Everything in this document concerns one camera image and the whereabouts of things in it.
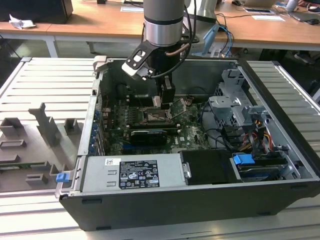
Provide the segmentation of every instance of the laptop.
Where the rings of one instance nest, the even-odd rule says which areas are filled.
[[[269,9],[277,2],[277,0],[245,0],[243,2],[245,7]]]
[[[316,13],[288,12],[289,15],[300,22],[309,21],[311,19],[320,20],[320,15]]]

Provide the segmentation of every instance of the gray cylinder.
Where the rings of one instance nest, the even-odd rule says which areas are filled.
[[[151,44],[167,47],[182,36],[184,0],[144,0],[145,36]]]
[[[156,21],[172,21],[184,15],[185,0],[144,0],[144,17]]]

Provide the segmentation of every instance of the power supply label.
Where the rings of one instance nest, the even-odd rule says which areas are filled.
[[[121,161],[119,188],[140,189],[160,187],[157,160]]]

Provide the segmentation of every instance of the paper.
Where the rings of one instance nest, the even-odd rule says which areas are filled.
[[[143,13],[144,8],[143,7],[132,7],[132,6],[122,6],[121,12],[130,12],[130,13]]]
[[[266,20],[266,21],[281,21],[285,22],[280,16],[270,16],[270,15],[254,15],[252,16],[255,20]]]
[[[11,16],[11,14],[9,23],[11,23],[11,25],[14,26],[16,29],[33,28],[36,26],[34,22],[31,20],[20,20]]]

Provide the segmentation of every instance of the blue clip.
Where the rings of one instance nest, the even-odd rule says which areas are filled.
[[[255,164],[251,154],[237,154],[233,157],[234,163],[238,164]]]
[[[56,175],[55,181],[57,183],[68,183],[69,182],[70,173],[58,173]]]

